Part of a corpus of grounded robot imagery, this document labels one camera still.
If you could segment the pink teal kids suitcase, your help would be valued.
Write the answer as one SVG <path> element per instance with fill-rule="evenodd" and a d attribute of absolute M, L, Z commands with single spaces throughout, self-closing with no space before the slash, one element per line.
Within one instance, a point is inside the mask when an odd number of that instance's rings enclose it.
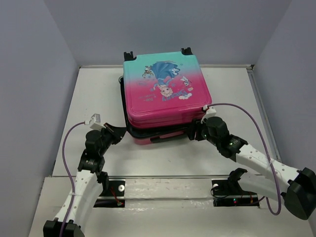
<path fill-rule="evenodd" d="M 203 117 L 212 98 L 191 48 L 124 53 L 119 79 L 127 131 L 138 145 L 176 140 Z"/>

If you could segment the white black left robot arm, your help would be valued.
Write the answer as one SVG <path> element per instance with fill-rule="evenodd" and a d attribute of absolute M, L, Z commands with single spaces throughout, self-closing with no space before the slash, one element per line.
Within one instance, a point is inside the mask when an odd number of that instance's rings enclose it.
<path fill-rule="evenodd" d="M 82 237 L 85 224 L 95 205 L 110 204 L 122 208 L 119 199 L 123 191 L 111 186 L 107 172 L 103 171 L 104 154 L 111 145 L 119 143 L 127 129 L 108 123 L 91 125 L 85 136 L 85 148 L 80 157 L 76 177 L 70 178 L 71 190 L 53 220 L 43 226 L 45 237 Z"/>

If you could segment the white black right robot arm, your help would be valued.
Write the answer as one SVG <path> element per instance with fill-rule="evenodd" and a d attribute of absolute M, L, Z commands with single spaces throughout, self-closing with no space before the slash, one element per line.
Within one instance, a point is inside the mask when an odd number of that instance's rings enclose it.
<path fill-rule="evenodd" d="M 299 170 L 261 153 L 244 139 L 229 133 L 220 117 L 195 119 L 187 131 L 190 140 L 206 140 L 221 156 L 245 165 L 263 176 L 252 188 L 267 198 L 280 201 L 295 217 L 308 220 L 316 209 L 316 174 Z"/>

